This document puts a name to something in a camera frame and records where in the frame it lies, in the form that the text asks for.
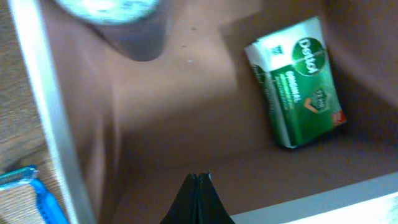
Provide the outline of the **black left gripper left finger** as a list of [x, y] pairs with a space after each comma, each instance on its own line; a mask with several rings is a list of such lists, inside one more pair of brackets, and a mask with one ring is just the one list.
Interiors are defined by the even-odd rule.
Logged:
[[197, 215], [197, 176], [188, 174], [160, 224], [194, 224]]

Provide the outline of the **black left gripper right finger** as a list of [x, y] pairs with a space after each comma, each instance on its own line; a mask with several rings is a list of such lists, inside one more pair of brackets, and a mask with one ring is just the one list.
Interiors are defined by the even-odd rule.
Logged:
[[210, 173], [198, 176], [197, 222], [199, 224], [235, 224], [214, 188]]

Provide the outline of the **green soap box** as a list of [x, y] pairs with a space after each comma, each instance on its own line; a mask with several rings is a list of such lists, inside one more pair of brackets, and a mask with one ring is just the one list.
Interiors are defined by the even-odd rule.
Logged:
[[258, 38], [244, 52], [279, 145], [300, 147], [345, 124], [318, 17]]

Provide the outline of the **foam pump bottle blue liquid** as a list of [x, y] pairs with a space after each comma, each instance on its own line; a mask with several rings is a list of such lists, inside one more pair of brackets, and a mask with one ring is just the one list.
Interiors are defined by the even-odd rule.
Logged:
[[164, 51], [172, 26], [170, 0], [56, 0], [58, 6], [92, 26], [126, 57], [147, 62]]

